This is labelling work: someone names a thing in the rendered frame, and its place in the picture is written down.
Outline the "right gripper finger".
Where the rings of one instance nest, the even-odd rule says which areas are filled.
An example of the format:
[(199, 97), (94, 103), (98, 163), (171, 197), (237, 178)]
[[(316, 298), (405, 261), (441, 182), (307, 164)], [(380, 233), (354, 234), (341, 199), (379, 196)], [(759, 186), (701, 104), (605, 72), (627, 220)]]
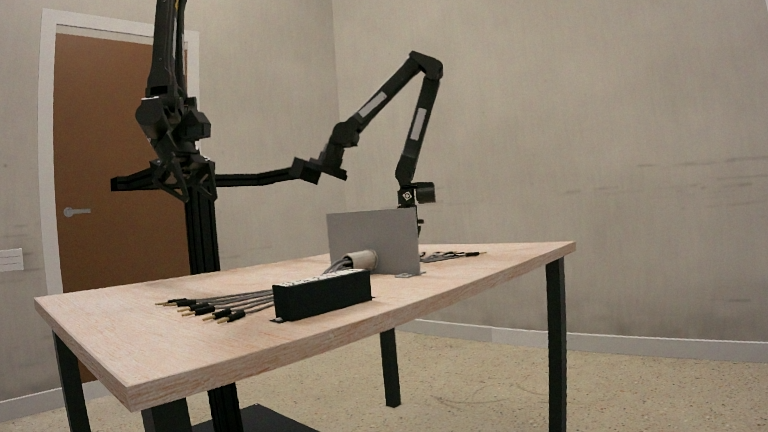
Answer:
[[(210, 194), (203, 186), (203, 180), (209, 177), (209, 182), (212, 190)], [(208, 163), (205, 168), (196, 176), (196, 178), (190, 184), (194, 189), (207, 197), (212, 202), (218, 199), (216, 183), (215, 183), (215, 166), (212, 163)]]
[[(182, 191), (182, 194), (178, 193), (174, 189), (172, 189), (170, 186), (167, 185), (167, 183), (170, 181), (170, 179), (175, 176), (180, 189)], [(182, 170), (180, 167), (179, 161), (171, 161), (168, 166), (160, 173), (160, 175), (155, 179), (153, 184), (160, 188), (161, 190), (171, 194), (175, 198), (179, 199), (183, 203), (186, 203), (189, 200), (189, 194), (187, 191), (187, 187), (185, 184), (185, 180), (182, 174)]]

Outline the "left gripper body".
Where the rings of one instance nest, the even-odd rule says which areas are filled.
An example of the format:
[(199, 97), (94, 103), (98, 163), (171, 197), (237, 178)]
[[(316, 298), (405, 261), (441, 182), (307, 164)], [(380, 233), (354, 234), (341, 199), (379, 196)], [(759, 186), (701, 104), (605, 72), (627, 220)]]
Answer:
[[(411, 207), (415, 207), (415, 203), (409, 205), (409, 207), (406, 207), (405, 205), (399, 205), (398, 207), (399, 208), (411, 208)], [(424, 224), (424, 219), (418, 219), (417, 220), (417, 228), (421, 228), (421, 226), (420, 225), (418, 226), (418, 224)]]

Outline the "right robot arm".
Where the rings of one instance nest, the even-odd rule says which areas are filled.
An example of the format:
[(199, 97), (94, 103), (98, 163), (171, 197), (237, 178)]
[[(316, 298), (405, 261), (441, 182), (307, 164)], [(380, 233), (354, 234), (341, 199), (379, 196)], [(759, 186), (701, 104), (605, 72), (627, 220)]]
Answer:
[(156, 0), (151, 69), (145, 98), (135, 113), (154, 151), (159, 142), (157, 145), (165, 158), (172, 151), (200, 154), (195, 141), (211, 137), (210, 121), (197, 110), (196, 97), (188, 97), (186, 90), (186, 3), (187, 0)]

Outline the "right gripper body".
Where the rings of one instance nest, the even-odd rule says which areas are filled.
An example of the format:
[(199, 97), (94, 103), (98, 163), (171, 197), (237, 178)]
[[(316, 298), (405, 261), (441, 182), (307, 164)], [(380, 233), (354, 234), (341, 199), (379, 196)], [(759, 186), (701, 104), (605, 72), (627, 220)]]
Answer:
[[(182, 172), (183, 176), (186, 179), (188, 179), (192, 175), (192, 172), (191, 172), (192, 169), (200, 169), (195, 174), (195, 177), (196, 177), (205, 168), (205, 166), (208, 163), (212, 163), (211, 161), (206, 161), (201, 154), (182, 153), (182, 152), (171, 152), (165, 159), (165, 156), (163, 155), (162, 151), (160, 150), (157, 144), (155, 147), (155, 152), (162, 163), (155, 170), (154, 174), (156, 176), (152, 179), (152, 182), (154, 182), (155, 179), (160, 175), (160, 173), (167, 167), (164, 165), (168, 165), (172, 160), (176, 160), (180, 162), (181, 170), (184, 171)], [(188, 168), (191, 168), (191, 169), (188, 169)], [(175, 176), (173, 176), (167, 184), (174, 184), (176, 182), (177, 180)]]

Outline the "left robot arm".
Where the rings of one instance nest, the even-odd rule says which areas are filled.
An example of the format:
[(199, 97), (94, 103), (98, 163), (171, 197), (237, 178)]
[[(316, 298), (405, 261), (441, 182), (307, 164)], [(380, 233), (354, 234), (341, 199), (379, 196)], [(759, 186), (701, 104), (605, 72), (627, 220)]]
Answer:
[[(349, 117), (346, 122), (339, 122), (333, 127), (332, 135), (324, 146), (324, 152), (321, 151), (318, 157), (323, 162), (311, 157), (309, 159), (313, 163), (346, 175), (347, 171), (341, 169), (344, 149), (358, 147), (361, 132), (400, 90), (422, 71), (426, 77), (423, 78), (404, 148), (395, 170), (395, 178), (398, 180), (399, 186), (407, 185), (400, 186), (400, 190), (397, 191), (398, 205), (401, 204), (406, 207), (415, 201), (418, 201), (419, 204), (436, 203), (432, 182), (411, 183), (411, 181), (416, 171), (425, 132), (439, 90), (439, 79), (444, 75), (443, 64), (440, 60), (413, 50), (408, 55), (409, 57), (404, 63), (350, 116), (351, 118)], [(357, 127), (360, 128), (357, 129)], [(414, 171), (413, 167), (415, 167)]]

